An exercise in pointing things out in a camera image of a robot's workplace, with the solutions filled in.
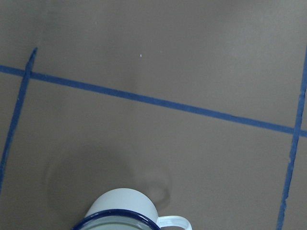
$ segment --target vertical blue line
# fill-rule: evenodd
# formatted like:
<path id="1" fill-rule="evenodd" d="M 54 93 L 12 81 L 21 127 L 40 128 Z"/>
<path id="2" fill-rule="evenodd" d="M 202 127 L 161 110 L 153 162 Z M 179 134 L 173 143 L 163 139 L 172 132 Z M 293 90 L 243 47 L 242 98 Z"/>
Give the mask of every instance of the vertical blue line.
<path id="1" fill-rule="evenodd" d="M 35 48 L 32 51 L 32 54 L 29 58 L 29 61 L 25 66 L 24 77 L 23 77 L 23 80 L 22 80 L 20 88 L 19 88 L 19 93 L 18 93 L 13 117 L 12 117 L 12 120 L 11 120 L 9 132 L 8 132 L 8 135 L 7 135 L 7 138 L 6 138 L 6 141 L 5 141 L 4 150 L 3 150 L 3 154 L 2 154 L 2 158 L 1 158 L 1 162 L 0 162 L 0 194 L 1 194 L 1 191 L 2 191 L 2 183 L 3 183 L 3 179 L 4 179 L 6 161 L 7 161 L 8 156 L 9 156 L 10 147 L 11 147 L 11 144 L 12 144 L 12 141 L 13 141 L 14 133 L 15 133 L 15 130 L 16 130 L 17 125 L 18 125 L 18 120 L 19 120 L 19 117 L 20 117 L 20 113 L 21 113 L 21 110 L 22 110 L 23 103 L 24 103 L 24 98 L 25 98 L 25 94 L 26 94 L 27 87 L 28 87 L 28 84 L 29 84 L 31 71 L 32 71 L 34 60 L 35 60 L 35 57 L 36 57 L 36 52 L 37 52 L 37 48 Z"/>
<path id="2" fill-rule="evenodd" d="M 306 87 L 307 87 L 307 49 L 305 53 L 305 62 L 304 62 L 304 69 L 303 69 L 303 76 L 302 76 L 302 83 L 301 83 L 301 91 L 300 91 L 299 100 L 298 100 L 295 127 L 293 131 L 292 144 L 291 144 L 291 149 L 290 149 L 290 161 L 288 164 L 286 179 L 284 182 L 283 196 L 282 196 L 282 201 L 280 204 L 276 230 L 281 230 L 283 228 L 284 214 L 287 209 L 286 201 L 289 196 L 289 189 L 290 189 L 290 184 L 291 184 L 291 179 L 292 179 L 292 174 L 293 174 L 293 169 L 294 169 L 294 162 L 295 162 L 295 157 L 296 157 L 296 152 L 297 152 L 297 144 L 298 144 L 299 135 L 301 132 L 303 111 L 304 111 L 304 105 L 305 105 Z"/>

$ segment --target blue rim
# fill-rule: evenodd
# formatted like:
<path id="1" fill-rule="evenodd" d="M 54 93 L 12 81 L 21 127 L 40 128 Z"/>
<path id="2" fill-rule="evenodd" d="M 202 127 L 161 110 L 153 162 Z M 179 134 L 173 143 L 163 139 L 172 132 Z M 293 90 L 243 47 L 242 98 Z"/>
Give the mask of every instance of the blue rim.
<path id="1" fill-rule="evenodd" d="M 84 218 L 81 220 L 77 225 L 75 225 L 71 230 L 80 230 L 81 228 L 85 227 L 87 224 L 91 223 L 92 221 L 102 218 L 102 217 L 109 217 L 109 216 L 121 216 L 121 217 L 129 217 L 132 219 L 136 219 L 147 226 L 150 227 L 152 230 L 161 230 L 158 225 L 156 225 L 151 219 L 148 217 L 137 213 L 133 212 L 130 210 L 125 210 L 125 209 L 109 209 L 109 210 L 104 210 L 100 212 L 96 212 L 94 214 L 91 214 L 90 216 Z"/>

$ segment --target cup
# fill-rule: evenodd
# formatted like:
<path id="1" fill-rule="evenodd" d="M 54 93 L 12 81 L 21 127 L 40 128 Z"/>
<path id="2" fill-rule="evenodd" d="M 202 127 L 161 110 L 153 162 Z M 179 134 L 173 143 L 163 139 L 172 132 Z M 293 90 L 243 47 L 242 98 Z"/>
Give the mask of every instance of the cup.
<path id="1" fill-rule="evenodd" d="M 101 195 L 72 230 L 160 230 L 171 226 L 192 230 L 183 217 L 159 217 L 154 204 L 143 193 L 118 188 Z"/>

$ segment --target white handle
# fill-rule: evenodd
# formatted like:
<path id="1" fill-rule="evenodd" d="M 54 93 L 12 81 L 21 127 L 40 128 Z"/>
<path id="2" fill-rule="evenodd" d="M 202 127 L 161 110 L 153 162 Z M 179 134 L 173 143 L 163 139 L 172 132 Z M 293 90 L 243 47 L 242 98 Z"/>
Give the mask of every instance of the white handle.
<path id="1" fill-rule="evenodd" d="M 192 230 L 190 222 L 187 219 L 179 216 L 159 217 L 157 220 L 157 225 L 160 228 L 174 226 L 183 228 L 184 230 Z"/>

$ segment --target white mug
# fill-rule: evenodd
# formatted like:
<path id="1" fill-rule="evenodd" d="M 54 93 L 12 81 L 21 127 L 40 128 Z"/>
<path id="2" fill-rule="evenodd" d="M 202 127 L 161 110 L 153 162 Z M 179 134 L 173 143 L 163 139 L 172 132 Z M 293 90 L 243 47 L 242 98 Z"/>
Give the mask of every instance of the white mug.
<path id="1" fill-rule="evenodd" d="M 111 215 L 111 212 L 117 213 L 120 211 L 124 213 L 124 216 L 129 216 L 132 214 L 140 214 L 141 220 L 148 219 L 147 224 L 153 224 L 154 227 L 150 229 L 157 229 L 163 227 L 180 227 L 184 230 L 192 230 L 191 224 L 189 221 L 183 217 L 179 216 L 166 216 L 159 217 L 158 212 L 152 203 L 152 201 L 143 193 L 140 193 L 136 190 L 129 188 L 118 188 L 111 190 L 109 192 L 101 195 L 90 207 L 87 214 L 85 215 L 85 221 L 87 219 L 99 218 L 99 213 L 108 213 Z M 83 229 L 96 229 L 96 228 L 73 228 L 73 230 L 83 230 Z"/>

